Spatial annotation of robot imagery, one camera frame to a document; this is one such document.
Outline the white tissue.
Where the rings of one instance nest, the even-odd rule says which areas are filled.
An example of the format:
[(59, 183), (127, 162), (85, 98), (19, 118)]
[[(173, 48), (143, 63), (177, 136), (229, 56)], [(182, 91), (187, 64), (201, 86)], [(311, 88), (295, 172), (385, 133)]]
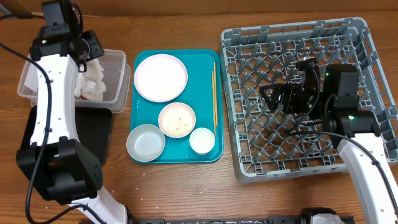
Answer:
[(87, 71), (79, 73), (76, 80), (75, 97), (80, 99), (103, 101), (106, 85), (103, 82), (104, 68), (96, 58), (87, 63)]

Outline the large white plate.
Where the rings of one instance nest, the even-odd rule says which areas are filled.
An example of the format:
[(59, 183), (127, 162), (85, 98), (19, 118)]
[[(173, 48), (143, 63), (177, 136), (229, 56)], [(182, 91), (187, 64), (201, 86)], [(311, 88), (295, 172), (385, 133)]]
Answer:
[(145, 99), (163, 103), (178, 97), (188, 82), (183, 62), (169, 54), (155, 54), (144, 59), (134, 72), (134, 86)]

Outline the small white cup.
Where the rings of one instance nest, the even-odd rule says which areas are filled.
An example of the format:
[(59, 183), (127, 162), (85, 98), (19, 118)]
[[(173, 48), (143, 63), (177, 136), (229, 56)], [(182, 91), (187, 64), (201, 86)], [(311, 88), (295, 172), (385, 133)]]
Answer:
[(189, 144), (197, 154), (208, 154), (215, 146), (215, 135), (207, 128), (197, 128), (190, 134)]

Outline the pink bowl with rice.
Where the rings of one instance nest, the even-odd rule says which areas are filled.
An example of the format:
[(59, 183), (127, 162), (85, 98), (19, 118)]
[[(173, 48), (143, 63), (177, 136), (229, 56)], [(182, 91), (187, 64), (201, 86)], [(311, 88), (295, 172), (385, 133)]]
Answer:
[(166, 105), (160, 111), (158, 125), (166, 136), (183, 138), (193, 131), (196, 120), (195, 112), (190, 106), (175, 102)]

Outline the grey bowl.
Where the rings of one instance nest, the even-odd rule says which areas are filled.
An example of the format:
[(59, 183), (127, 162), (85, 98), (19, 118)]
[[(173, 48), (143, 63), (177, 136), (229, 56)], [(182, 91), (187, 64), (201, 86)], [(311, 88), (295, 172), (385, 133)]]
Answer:
[(165, 135), (153, 124), (142, 124), (129, 133), (126, 148), (135, 161), (150, 162), (162, 154), (165, 148)]

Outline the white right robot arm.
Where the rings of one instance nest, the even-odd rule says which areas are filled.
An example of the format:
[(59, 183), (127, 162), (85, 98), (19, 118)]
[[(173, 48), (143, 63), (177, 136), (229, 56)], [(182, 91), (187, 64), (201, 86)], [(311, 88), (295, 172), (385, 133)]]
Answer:
[(271, 111), (278, 106), (286, 114), (303, 113), (317, 119), (322, 128), (313, 135), (327, 135), (338, 151), (358, 194), (367, 223), (397, 223), (397, 183), (389, 167), (376, 115), (359, 108), (360, 72), (351, 64), (326, 66), (320, 81), (313, 57), (297, 61), (300, 83), (262, 86), (260, 95)]

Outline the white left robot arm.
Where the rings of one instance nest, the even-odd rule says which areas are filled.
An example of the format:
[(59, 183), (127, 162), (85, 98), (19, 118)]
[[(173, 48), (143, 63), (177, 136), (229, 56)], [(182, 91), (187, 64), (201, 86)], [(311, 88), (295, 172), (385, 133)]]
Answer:
[(128, 208), (105, 189), (100, 161), (82, 145), (75, 124), (78, 74), (103, 48), (92, 30), (84, 30), (75, 3), (48, 1), (42, 11), (45, 25), (27, 58), (37, 69), (35, 126), (29, 146), (16, 154), (17, 165), (29, 192), (80, 210), (94, 223), (132, 223)]

